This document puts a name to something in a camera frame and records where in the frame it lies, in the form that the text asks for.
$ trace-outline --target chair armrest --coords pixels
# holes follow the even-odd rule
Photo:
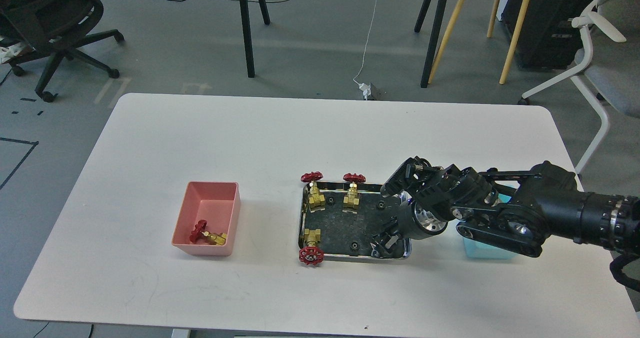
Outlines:
[[[579,28],[582,26],[587,26],[589,24],[594,24],[613,42],[622,43],[627,41],[627,38],[625,38],[624,35],[622,35],[622,33],[617,28],[615,28],[613,24],[611,24],[610,21],[601,16],[598,12],[589,11],[583,16],[574,17],[574,19],[571,21],[571,26],[573,28]]]

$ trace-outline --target metal tray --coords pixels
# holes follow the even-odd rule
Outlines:
[[[398,214],[401,199],[382,197],[381,184],[359,183],[359,208],[343,210],[343,199],[349,189],[345,181],[316,181],[324,195],[324,210],[309,209],[309,185],[302,189],[298,247],[304,247],[305,228],[320,229],[320,244],[324,258],[331,261],[381,261],[404,259],[411,254],[408,238],[398,240],[391,254],[379,254],[373,249],[372,237],[384,229],[384,224]]]

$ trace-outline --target black office chair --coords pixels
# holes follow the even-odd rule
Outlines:
[[[82,53],[78,48],[109,37],[124,41],[123,35],[112,29],[88,33],[98,24],[105,8],[100,0],[0,0],[0,35],[21,40],[33,51],[11,58],[12,72],[20,77],[25,70],[21,63],[48,58],[44,72],[36,85],[36,94],[47,103],[57,94],[45,91],[62,58],[78,58],[118,78],[118,69]]]

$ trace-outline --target pink bin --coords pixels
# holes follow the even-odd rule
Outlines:
[[[190,181],[184,193],[171,244],[193,256],[230,256],[234,249],[240,193],[235,181]],[[226,242],[208,244],[205,240],[189,241],[199,220],[206,220],[205,230],[226,233]]]

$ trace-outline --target concrete floor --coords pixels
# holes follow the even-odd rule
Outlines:
[[[108,39],[83,49],[119,69],[120,78],[109,79],[104,72],[77,60],[64,61],[47,87],[59,94],[56,101],[30,101],[37,98],[33,89],[44,64],[35,61],[22,65],[28,74],[10,74],[0,87],[0,137],[9,139],[0,140],[0,184],[10,176],[0,189],[0,337],[32,337],[44,326],[45,322],[15,318],[14,301],[123,94],[362,98],[352,78],[361,67],[375,0],[272,3],[270,26],[262,23],[258,5],[252,3],[256,69],[252,79],[247,78],[237,2],[102,1],[105,13],[95,30],[117,28],[126,41],[116,44]],[[496,26],[493,38],[485,36],[492,0],[467,0],[434,83],[420,88],[434,14],[431,9],[422,32],[414,33],[421,3],[377,2],[358,80],[374,83],[384,92],[382,99],[515,104],[522,92],[558,73],[514,66],[507,83],[499,85],[508,38],[501,25]],[[445,19],[454,4],[455,0],[450,0]],[[7,65],[1,65],[0,77],[8,70]],[[551,112],[569,156],[577,163],[599,128],[592,108],[571,82],[540,92],[532,97],[532,103]],[[609,112],[610,133],[583,171],[583,187],[598,193],[638,196],[640,120],[610,108]],[[500,137],[500,131],[486,132],[488,145],[496,144]],[[34,146],[29,142],[38,144],[14,171]],[[631,276],[640,279],[637,265],[630,270]],[[633,293],[631,300],[640,311],[640,294]],[[89,324],[52,322],[39,337],[82,338],[88,334]],[[194,335],[204,338],[217,333],[199,331]],[[93,336],[168,338],[171,329],[98,325]]]

